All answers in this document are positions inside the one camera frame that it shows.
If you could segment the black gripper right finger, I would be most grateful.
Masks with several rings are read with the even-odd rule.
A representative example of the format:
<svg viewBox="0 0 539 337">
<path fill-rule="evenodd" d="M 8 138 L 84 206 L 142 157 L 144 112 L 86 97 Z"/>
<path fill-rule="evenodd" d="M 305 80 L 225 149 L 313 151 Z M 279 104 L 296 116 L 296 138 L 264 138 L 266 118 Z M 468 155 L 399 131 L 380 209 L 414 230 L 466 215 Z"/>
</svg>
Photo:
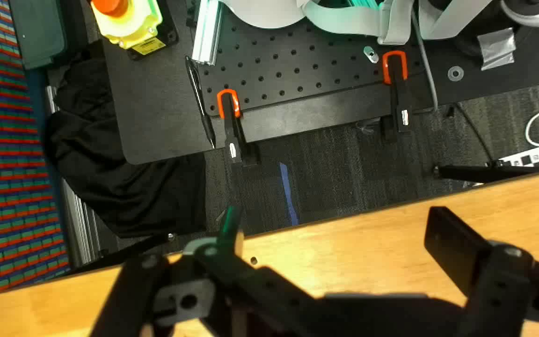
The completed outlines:
<svg viewBox="0 0 539 337">
<path fill-rule="evenodd" d="M 539 260 L 526 249 L 483 237 L 445 206 L 427 217 L 425 249 L 466 295 L 455 337 L 520 337 L 539 323 Z"/>
</svg>

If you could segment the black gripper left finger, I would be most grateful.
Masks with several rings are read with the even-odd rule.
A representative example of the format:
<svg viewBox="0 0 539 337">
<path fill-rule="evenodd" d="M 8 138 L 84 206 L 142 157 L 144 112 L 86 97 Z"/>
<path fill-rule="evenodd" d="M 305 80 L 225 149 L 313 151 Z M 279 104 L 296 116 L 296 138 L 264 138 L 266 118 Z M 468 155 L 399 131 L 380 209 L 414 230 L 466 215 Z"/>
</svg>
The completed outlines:
<svg viewBox="0 0 539 337">
<path fill-rule="evenodd" d="M 127 260 L 88 337 L 168 337 L 198 320 L 213 337 L 238 337 L 264 323 L 273 335 L 313 337 L 313 297 L 270 267 L 255 269 L 236 254 L 163 254 Z"/>
</svg>

